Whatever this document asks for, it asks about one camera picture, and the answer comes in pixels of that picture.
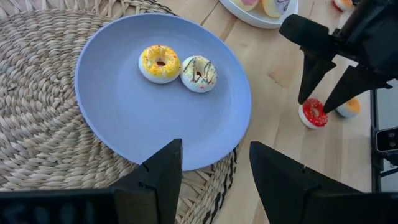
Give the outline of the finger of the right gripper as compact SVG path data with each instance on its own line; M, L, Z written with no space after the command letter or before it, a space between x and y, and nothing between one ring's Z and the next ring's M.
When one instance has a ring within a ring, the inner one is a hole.
M387 83L389 80L392 80L390 74L377 73L359 65L357 67L349 66L326 100L323 111L329 113L368 90L390 89L392 86Z
M301 46L304 53L303 74L298 94L298 102L302 105L313 93L327 72L336 67L332 62L336 52L330 49L313 50Z

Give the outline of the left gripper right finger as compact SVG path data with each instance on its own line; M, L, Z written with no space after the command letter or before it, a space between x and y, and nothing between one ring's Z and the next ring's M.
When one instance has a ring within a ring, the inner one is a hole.
M249 160L270 224L343 224L343 204L329 199L359 193L259 141L250 143Z

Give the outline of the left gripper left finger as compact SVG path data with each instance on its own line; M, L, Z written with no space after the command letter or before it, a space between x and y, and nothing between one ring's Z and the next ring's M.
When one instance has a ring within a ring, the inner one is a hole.
M175 224L182 182L182 140L174 139L113 183L119 224Z

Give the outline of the red sprinkled donut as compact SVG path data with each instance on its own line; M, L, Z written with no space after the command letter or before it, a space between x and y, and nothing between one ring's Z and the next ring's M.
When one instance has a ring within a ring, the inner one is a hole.
M310 129L323 128L328 123L328 115L323 112L323 103L317 98L308 98L298 108L299 117Z

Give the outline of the white sprinkled donut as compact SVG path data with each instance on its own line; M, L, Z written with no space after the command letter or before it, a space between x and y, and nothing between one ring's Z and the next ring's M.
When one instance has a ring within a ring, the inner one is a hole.
M180 79L189 90L206 93L217 84L218 73L210 60L201 55L193 55L183 61Z

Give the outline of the yellow sprinkled donut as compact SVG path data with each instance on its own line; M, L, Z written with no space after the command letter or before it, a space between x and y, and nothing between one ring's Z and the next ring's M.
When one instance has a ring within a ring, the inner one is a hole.
M181 73L181 62L177 53L166 45L151 45L139 57L139 70L149 81L166 84Z

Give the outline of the plain orange donut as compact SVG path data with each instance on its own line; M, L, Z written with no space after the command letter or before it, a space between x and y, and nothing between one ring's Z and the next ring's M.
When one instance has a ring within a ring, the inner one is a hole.
M361 105L357 98L352 98L337 107L336 111L344 118L352 118L360 114Z

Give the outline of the orange-red glazed donut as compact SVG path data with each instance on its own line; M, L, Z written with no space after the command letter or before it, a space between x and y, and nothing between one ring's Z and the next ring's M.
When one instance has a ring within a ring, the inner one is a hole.
M350 11L354 7L352 0L333 0L332 3L341 12Z

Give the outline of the lavender blue plate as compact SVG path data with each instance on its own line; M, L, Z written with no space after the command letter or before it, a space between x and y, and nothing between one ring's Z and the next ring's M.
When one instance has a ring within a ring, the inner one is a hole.
M194 93L180 80L148 81L138 60L155 44L173 48L181 59L209 59L218 72L214 89ZM127 16L97 31L79 56L75 91L93 132L136 164L180 138L183 169L208 166L239 144L251 119L249 82L232 51L202 26L167 14Z

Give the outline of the purple iced donut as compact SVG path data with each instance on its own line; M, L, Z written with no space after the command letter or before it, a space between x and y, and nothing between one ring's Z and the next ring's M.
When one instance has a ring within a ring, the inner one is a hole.
M262 0L262 6L269 17L280 17L285 14L290 0Z

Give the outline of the white bowl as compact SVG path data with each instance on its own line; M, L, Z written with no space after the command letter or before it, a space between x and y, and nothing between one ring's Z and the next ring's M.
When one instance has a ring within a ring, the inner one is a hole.
M259 3L251 11L245 12L235 5L231 0L219 0L219 2L238 19L254 27L262 29L278 29L286 17L291 14L298 14L299 12L298 0L291 0L286 13L280 17L269 17L264 12L261 3Z

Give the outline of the round woven straw mat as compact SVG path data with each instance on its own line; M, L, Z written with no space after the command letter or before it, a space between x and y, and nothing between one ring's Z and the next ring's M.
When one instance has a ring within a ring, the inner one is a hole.
M170 13L156 0L0 0L0 191L108 187L136 165L78 108L86 41L114 19Z

